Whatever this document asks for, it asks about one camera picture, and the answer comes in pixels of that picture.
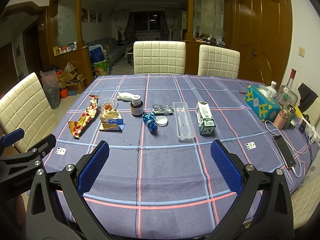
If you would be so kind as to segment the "red gold snack wrapper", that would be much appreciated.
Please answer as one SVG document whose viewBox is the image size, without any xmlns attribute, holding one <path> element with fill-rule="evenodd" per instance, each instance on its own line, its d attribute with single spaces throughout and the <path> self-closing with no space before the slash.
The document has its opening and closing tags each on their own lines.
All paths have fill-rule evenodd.
<svg viewBox="0 0 320 240">
<path fill-rule="evenodd" d="M 85 129 L 85 127 L 88 125 L 88 123 L 94 119 L 97 110 L 98 110 L 98 101 L 99 96 L 98 95 L 90 95 L 89 96 L 89 106 L 86 108 L 86 110 L 80 115 L 79 119 L 77 121 L 69 121 L 68 127 L 71 134 L 76 137 L 80 138 L 80 134 Z"/>
</svg>

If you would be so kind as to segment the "green white milk carton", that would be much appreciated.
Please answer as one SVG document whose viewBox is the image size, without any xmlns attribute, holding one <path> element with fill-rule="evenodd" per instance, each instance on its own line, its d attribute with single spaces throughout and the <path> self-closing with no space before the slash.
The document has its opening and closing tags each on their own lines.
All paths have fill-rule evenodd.
<svg viewBox="0 0 320 240">
<path fill-rule="evenodd" d="M 196 105 L 196 117 L 200 135 L 211 135 L 216 127 L 209 104 L 198 101 Z"/>
</svg>

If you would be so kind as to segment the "blue white carton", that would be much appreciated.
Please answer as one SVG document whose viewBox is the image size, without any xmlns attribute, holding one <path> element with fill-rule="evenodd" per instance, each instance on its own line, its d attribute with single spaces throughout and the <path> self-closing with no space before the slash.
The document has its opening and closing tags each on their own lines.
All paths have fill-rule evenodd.
<svg viewBox="0 0 320 240">
<path fill-rule="evenodd" d="M 99 131 L 123 131 L 123 118 L 100 118 Z"/>
</svg>

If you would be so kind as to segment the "clear plastic tray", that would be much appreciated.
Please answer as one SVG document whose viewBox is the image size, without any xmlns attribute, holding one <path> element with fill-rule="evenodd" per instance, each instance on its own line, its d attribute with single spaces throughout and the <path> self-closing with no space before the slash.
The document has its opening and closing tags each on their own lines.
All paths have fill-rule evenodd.
<svg viewBox="0 0 320 240">
<path fill-rule="evenodd" d="M 180 140 L 189 140 L 195 138 L 195 129 L 189 113 L 189 108 L 186 102 L 173 102 L 172 103 L 177 137 Z"/>
</svg>

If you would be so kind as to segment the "orange peel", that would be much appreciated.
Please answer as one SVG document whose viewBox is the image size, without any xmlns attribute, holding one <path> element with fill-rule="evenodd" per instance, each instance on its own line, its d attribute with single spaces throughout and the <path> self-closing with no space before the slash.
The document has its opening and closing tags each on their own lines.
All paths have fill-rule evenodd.
<svg viewBox="0 0 320 240">
<path fill-rule="evenodd" d="M 104 106 L 104 109 L 105 109 L 105 110 L 108 110 L 108 111 L 111 111 L 111 110 L 112 110 L 112 106 L 109 105 L 109 104 L 106 104 L 106 105 Z"/>
</svg>

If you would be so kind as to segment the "clear round plastic lid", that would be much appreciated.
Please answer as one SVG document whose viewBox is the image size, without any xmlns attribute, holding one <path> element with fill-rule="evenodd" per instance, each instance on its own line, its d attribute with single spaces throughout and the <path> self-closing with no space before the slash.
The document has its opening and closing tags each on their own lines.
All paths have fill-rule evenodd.
<svg viewBox="0 0 320 240">
<path fill-rule="evenodd" d="M 110 106 L 111 109 L 117 109 L 118 102 L 112 98 L 99 99 L 98 108 L 101 113 L 106 109 L 106 106 Z"/>
</svg>

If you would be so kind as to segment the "blue foil wrapper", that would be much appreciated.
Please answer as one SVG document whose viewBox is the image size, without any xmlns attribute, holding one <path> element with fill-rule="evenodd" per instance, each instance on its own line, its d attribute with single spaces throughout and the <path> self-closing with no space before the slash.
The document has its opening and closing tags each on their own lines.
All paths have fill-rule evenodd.
<svg viewBox="0 0 320 240">
<path fill-rule="evenodd" d="M 143 122 L 147 126 L 148 130 L 153 133 L 157 130 L 156 117 L 153 112 L 150 114 L 144 113 L 142 115 Z"/>
</svg>

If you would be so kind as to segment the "white tissue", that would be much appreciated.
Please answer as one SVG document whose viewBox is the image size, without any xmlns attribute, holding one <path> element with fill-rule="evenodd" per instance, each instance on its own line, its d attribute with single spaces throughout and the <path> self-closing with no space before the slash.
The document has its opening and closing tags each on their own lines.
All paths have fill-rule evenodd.
<svg viewBox="0 0 320 240">
<path fill-rule="evenodd" d="M 129 101 L 132 101 L 132 99 L 133 99 L 134 96 L 135 96 L 135 95 L 132 94 L 132 93 L 128 93 L 128 92 L 118 92 L 118 94 L 117 94 L 117 100 L 129 102 Z"/>
</svg>

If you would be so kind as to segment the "brown medicine bottle white cap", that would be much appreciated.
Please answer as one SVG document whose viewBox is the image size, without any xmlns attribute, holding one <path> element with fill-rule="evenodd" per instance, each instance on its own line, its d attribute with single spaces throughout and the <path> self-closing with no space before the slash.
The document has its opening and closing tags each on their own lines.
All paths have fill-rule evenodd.
<svg viewBox="0 0 320 240">
<path fill-rule="evenodd" d="M 135 117 L 141 116 L 144 113 L 143 101 L 140 95 L 134 95 L 131 100 L 131 114 Z"/>
</svg>

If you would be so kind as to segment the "beige paper wrapper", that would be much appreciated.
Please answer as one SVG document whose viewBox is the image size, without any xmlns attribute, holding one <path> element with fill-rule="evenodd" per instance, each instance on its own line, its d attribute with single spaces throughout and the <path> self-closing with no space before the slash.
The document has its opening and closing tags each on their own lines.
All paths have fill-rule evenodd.
<svg viewBox="0 0 320 240">
<path fill-rule="evenodd" d="M 103 109 L 99 118 L 103 124 L 122 125 L 124 123 L 123 117 L 117 109 Z"/>
</svg>

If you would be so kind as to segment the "black smartphone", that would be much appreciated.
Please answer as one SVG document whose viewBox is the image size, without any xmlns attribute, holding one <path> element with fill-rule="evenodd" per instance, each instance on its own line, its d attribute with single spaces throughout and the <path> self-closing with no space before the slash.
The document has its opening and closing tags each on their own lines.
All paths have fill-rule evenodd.
<svg viewBox="0 0 320 240">
<path fill-rule="evenodd" d="M 282 135 L 274 135 L 272 137 L 280 155 L 284 161 L 286 168 L 289 170 L 296 165 L 296 161 L 289 149 L 288 144 L 285 142 Z"/>
</svg>

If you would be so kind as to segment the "pink thermos bottle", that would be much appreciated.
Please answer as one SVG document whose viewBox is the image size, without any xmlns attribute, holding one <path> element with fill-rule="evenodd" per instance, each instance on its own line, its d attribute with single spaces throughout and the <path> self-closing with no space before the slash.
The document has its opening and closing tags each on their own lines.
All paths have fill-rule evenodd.
<svg viewBox="0 0 320 240">
<path fill-rule="evenodd" d="M 277 129 L 281 130 L 284 127 L 285 123 L 287 122 L 288 117 L 289 117 L 289 115 L 288 115 L 287 110 L 282 109 L 281 111 L 279 111 L 277 117 L 273 121 L 274 126 Z"/>
</svg>

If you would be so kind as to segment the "cardboard boxes pile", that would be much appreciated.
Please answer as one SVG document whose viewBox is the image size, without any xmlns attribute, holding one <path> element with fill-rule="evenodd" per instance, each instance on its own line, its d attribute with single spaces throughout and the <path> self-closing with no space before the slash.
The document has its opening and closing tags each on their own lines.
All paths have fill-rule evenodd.
<svg viewBox="0 0 320 240">
<path fill-rule="evenodd" d="M 85 89 L 86 78 L 79 74 L 71 63 L 67 63 L 63 71 L 57 75 L 60 89 L 68 89 L 69 91 L 76 91 L 81 94 Z"/>
</svg>

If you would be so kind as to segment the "white plastic bottle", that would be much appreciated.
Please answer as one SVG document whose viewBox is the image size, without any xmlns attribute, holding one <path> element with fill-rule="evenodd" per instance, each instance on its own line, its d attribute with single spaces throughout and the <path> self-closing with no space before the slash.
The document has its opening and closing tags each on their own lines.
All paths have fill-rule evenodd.
<svg viewBox="0 0 320 240">
<path fill-rule="evenodd" d="M 269 86 L 267 86 L 267 96 L 269 98 L 275 98 L 277 95 L 277 91 L 276 91 L 276 85 L 277 83 L 275 81 L 271 81 L 271 84 Z"/>
</svg>

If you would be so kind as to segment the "silver pill blister pack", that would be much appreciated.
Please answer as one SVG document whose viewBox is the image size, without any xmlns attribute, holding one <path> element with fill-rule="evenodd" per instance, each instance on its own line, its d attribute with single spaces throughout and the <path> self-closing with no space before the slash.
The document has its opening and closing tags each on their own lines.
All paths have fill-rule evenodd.
<svg viewBox="0 0 320 240">
<path fill-rule="evenodd" d="M 158 105 L 154 104 L 152 106 L 152 111 L 154 115 L 172 115 L 172 105 Z"/>
</svg>

